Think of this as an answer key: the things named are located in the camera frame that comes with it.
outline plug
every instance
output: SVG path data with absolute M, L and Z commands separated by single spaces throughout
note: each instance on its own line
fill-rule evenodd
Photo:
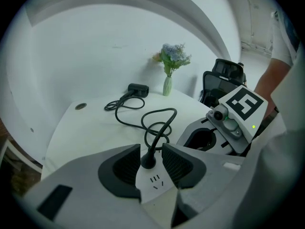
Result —
M 128 86 L 128 91 L 133 91 L 133 95 L 137 97 L 147 97 L 149 93 L 149 87 L 145 85 L 131 83 Z

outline green vase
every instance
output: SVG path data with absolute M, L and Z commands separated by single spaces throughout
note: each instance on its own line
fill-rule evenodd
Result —
M 168 96 L 171 93 L 173 80 L 171 77 L 166 77 L 163 85 L 163 95 Z

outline black cable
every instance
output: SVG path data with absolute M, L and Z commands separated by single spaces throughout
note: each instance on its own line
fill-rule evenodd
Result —
M 132 99 L 132 98 L 135 98 L 135 99 L 140 99 L 142 102 L 143 102 L 143 105 L 141 107 L 129 107 L 129 106 L 125 106 L 124 103 L 129 100 L 129 99 Z M 141 97 L 137 97 L 137 96 L 128 96 L 128 97 L 122 97 L 120 100 L 117 100 L 117 101 L 112 101 L 110 103 L 108 103 L 105 107 L 104 107 L 104 110 L 106 111 L 111 111 L 111 110 L 115 110 L 115 118 L 118 122 L 122 123 L 123 125 L 127 125 L 127 126 L 132 126 L 132 127 L 136 127 L 136 128 L 140 128 L 140 129 L 143 129 L 145 130 L 145 134 L 144 134 L 144 142 L 146 144 L 146 146 L 153 152 L 155 152 L 155 150 L 161 150 L 162 147 L 156 147 L 160 137 L 164 137 L 166 139 L 166 143 L 169 143 L 170 142 L 170 139 L 168 138 L 168 136 L 172 133 L 172 128 L 170 126 L 170 123 L 174 120 L 174 118 L 176 117 L 177 115 L 177 110 L 174 109 L 174 108 L 166 108 L 166 109 L 160 109 L 160 110 L 154 110 L 154 111 L 150 111 L 146 114 L 144 114 L 141 118 L 141 125 L 133 125 L 133 124 L 130 124 L 130 123 L 126 123 L 122 120 L 120 120 L 118 118 L 118 109 L 120 107 L 123 107 L 123 108 L 128 108 L 128 109 L 141 109 L 145 106 L 145 101 L 141 98 Z M 168 119 L 167 122 L 156 122 L 156 123 L 153 123 L 152 125 L 150 125 L 149 127 L 146 127 L 144 125 L 144 118 L 147 116 L 147 115 L 150 115 L 150 114 L 153 114 L 153 113 L 158 113 L 158 112 L 164 112 L 164 111 L 173 111 L 173 115 Z M 153 130 L 151 129 L 153 126 L 155 125 L 158 125 L 158 124 L 163 124 L 162 128 L 159 130 L 159 131 L 156 131 L 156 130 Z M 169 132 L 168 133 L 164 133 L 164 131 L 169 128 Z M 155 136 L 155 139 L 153 140 L 152 142 L 152 145 L 149 145 L 148 142 L 147 142 L 147 134 L 151 134 L 151 135 L 154 135 Z

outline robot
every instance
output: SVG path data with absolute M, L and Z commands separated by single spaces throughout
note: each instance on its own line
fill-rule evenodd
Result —
M 141 166 L 139 144 L 81 157 L 35 185 L 23 205 L 38 225 L 52 228 L 242 228 L 247 206 L 264 203 L 252 211 L 259 223 L 291 188 L 302 165 L 296 147 L 303 136 L 280 136 L 242 157 L 268 103 L 244 86 L 219 103 L 177 144 L 163 144 L 153 168 Z M 270 162 L 273 145 L 287 152 L 291 137 L 290 155 Z M 291 159 L 294 171 L 273 172 L 277 161 L 287 168 Z

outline person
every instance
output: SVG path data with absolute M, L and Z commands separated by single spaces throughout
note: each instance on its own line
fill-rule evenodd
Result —
M 241 62 L 239 62 L 238 63 L 240 66 L 242 66 L 242 68 L 244 69 L 244 64 L 243 63 L 241 63 Z M 247 78 L 246 78 L 246 74 L 244 73 L 244 81 L 243 81 L 243 84 L 245 85 L 245 86 L 247 86 Z
M 301 50 L 300 39 L 293 25 L 281 8 L 272 14 L 273 49 L 267 70 L 259 79 L 254 90 L 257 94 L 268 101 L 268 107 L 264 118 L 274 110 L 275 104 L 270 94 L 288 74 L 294 61 Z

